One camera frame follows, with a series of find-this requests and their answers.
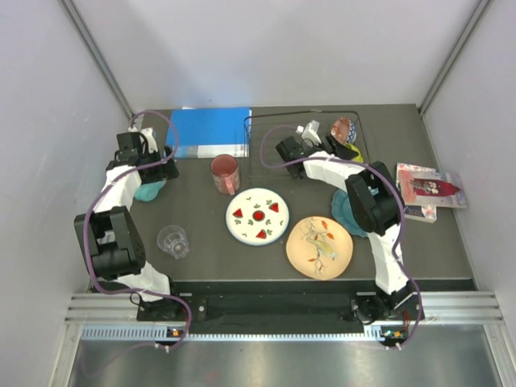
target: white plate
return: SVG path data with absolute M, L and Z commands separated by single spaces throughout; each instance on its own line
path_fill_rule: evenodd
M 264 246 L 285 233 L 289 225 L 289 207 L 280 195 L 269 189 L 248 189 L 229 203 L 226 224 L 240 242 Z

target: white wall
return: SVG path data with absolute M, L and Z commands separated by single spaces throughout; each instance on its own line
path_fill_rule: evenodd
M 420 103 L 477 0 L 75 0 L 135 110 Z
M 57 1 L 0 13 L 0 385 L 46 385 L 86 275 L 73 218 L 126 123 Z
M 493 289 L 516 341 L 516 2 L 496 0 L 427 113 L 442 170 L 462 176 L 456 212 L 480 285 Z

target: pink mug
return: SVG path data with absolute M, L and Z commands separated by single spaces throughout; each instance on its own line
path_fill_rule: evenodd
M 239 166 L 236 158 L 229 155 L 220 155 L 211 161 L 211 173 L 217 191 L 221 194 L 234 195 L 240 187 Z

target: glass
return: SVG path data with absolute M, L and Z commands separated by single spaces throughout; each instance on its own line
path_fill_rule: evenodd
M 217 191 L 221 194 L 234 195 L 240 188 L 239 166 L 236 158 L 229 155 L 220 155 L 211 161 L 211 173 Z
M 158 234 L 158 246 L 177 260 L 190 251 L 185 230 L 179 226 L 167 226 Z

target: book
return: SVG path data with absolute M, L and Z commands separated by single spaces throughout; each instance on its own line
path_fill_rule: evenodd
M 468 205 L 456 173 L 401 170 L 398 177 L 405 204 L 454 208 Z
M 399 172 L 400 171 L 426 171 L 435 172 L 434 168 L 420 167 L 419 165 L 398 163 L 396 166 L 396 186 L 401 192 Z M 405 217 L 407 219 L 420 220 L 433 223 L 437 220 L 437 207 L 433 204 L 425 206 L 405 206 Z
M 212 158 L 222 154 L 245 157 L 249 142 L 243 120 L 250 115 L 250 107 L 174 110 L 170 120 L 180 139 L 175 157 Z M 175 145 L 172 128 L 165 143 Z

